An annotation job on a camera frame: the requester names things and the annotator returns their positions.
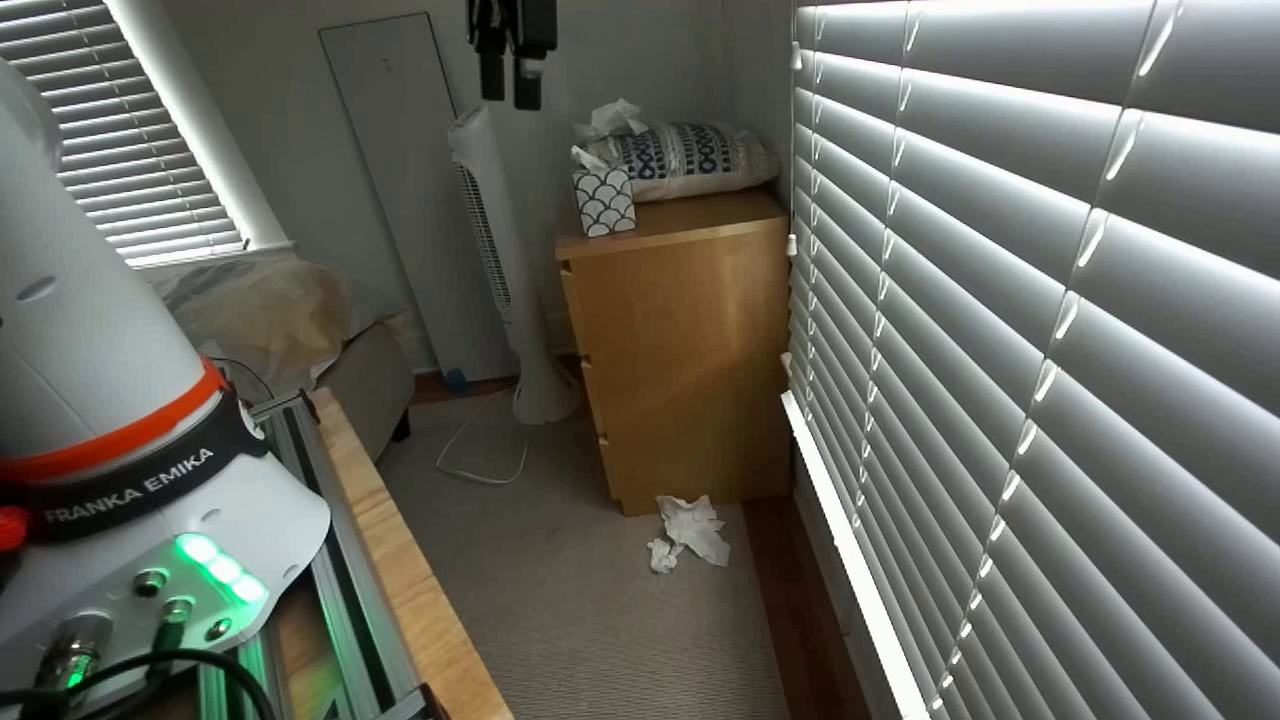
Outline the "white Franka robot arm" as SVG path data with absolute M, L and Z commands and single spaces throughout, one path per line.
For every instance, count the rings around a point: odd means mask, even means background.
M 330 536 L 56 164 L 49 103 L 0 65 L 5 720 L 85 720 L 229 665 Z

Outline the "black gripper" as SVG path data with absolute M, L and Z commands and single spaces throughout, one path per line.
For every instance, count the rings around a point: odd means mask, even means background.
M 481 100 L 505 100 L 505 52 L 516 52 L 516 107 L 539 113 L 539 61 L 555 49 L 555 0 L 467 0 L 467 39 L 481 52 Z

